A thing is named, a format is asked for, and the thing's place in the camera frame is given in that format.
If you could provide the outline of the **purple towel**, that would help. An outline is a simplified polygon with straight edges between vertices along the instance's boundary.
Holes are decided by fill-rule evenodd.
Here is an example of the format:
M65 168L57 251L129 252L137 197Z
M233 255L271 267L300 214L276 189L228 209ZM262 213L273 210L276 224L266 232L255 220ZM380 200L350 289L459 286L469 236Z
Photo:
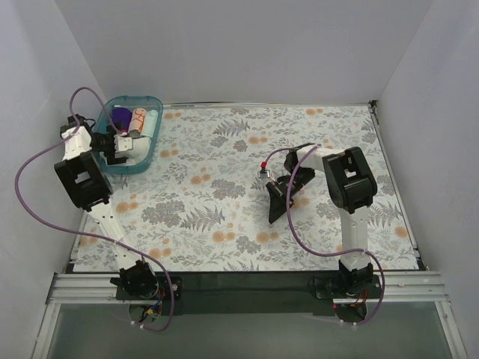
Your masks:
M128 131L129 124L132 119L132 112L128 108L114 107L112 109L112 121L113 124L120 131Z

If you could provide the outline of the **white towel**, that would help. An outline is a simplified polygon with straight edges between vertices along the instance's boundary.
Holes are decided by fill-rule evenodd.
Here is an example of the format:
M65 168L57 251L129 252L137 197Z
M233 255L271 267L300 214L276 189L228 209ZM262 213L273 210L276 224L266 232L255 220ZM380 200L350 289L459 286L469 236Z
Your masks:
M149 153L151 138L140 137L132 139L132 148L126 151L127 163L135 165L143 161Z

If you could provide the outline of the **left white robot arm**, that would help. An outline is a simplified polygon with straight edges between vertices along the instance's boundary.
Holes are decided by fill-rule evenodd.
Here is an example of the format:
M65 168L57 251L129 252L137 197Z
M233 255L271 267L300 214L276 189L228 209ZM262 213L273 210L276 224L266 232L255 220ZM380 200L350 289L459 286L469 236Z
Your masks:
M94 132L87 120L77 114L67 118L60 136L65 140L64 156L55 164L55 172L73 204L95 221L102 236L110 238L120 276L112 283L133 297L153 298L158 293L159 281L150 264L128 243L110 202L111 184L98 162L103 154L108 163L124 163L126 157L117 155L118 145L125 144L131 150L132 139L115 135L110 126L106 134Z

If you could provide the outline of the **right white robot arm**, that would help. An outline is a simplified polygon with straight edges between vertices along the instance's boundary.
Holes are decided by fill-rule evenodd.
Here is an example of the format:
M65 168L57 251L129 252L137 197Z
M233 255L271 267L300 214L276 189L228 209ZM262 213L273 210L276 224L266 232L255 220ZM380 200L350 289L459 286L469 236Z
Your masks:
M367 285L373 283L373 264L377 262L367 249L367 221L377 184L364 153L359 147L332 150L312 143L284 151L287 153L284 161L287 175L272 178L267 169L270 157L262 162L258 172L259 177L269 179L266 184L268 222L272 224L285 215L293 238L302 249L316 257L339 258L337 277L330 284L333 290L351 298L365 294ZM293 227L293 196L309 184L318 171L326 176L330 199L340 216L342 249L335 253L320 253L308 248Z

